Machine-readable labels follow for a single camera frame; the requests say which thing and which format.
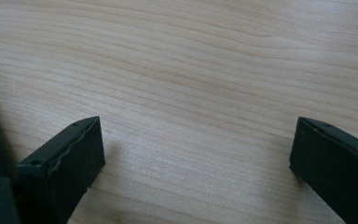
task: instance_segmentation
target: black clamp jaw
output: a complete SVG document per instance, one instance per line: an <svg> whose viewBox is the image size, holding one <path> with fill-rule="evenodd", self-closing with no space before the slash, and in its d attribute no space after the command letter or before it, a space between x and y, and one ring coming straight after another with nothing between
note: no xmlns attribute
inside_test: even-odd
<svg viewBox="0 0 358 224"><path fill-rule="evenodd" d="M0 176L0 223L66 223L104 165L100 119L69 125Z"/></svg>
<svg viewBox="0 0 358 224"><path fill-rule="evenodd" d="M290 169L346 223L358 224L358 138L328 123L299 118Z"/></svg>

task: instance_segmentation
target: tabletop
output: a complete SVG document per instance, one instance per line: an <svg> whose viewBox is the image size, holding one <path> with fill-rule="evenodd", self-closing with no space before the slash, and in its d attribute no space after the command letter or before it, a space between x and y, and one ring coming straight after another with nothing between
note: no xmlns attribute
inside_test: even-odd
<svg viewBox="0 0 358 224"><path fill-rule="evenodd" d="M16 160L93 116L69 223L343 223L289 155L299 116L358 137L358 1L0 1Z"/></svg>

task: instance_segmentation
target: wood grain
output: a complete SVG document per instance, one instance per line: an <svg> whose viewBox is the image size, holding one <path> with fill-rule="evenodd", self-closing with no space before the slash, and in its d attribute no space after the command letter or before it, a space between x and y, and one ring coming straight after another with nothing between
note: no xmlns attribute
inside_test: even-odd
<svg viewBox="0 0 358 224"><path fill-rule="evenodd" d="M95 115L69 223L343 223L288 165L298 116L358 137L358 1L0 1L17 160Z"/></svg>

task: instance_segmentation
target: wooden table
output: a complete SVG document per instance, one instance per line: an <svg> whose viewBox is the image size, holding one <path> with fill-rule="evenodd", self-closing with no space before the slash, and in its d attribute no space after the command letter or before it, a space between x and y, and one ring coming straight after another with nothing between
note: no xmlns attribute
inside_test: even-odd
<svg viewBox="0 0 358 224"><path fill-rule="evenodd" d="M343 223L288 166L298 116L358 137L358 1L0 1L17 161L96 115L69 223Z"/></svg>

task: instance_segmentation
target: light wooden surface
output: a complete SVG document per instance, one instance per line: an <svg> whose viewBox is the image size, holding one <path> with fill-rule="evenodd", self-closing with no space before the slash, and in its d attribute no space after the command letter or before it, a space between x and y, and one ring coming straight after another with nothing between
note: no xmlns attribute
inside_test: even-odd
<svg viewBox="0 0 358 224"><path fill-rule="evenodd" d="M358 1L0 1L17 160L96 115L69 223L343 223L288 166L298 116L358 136Z"/></svg>

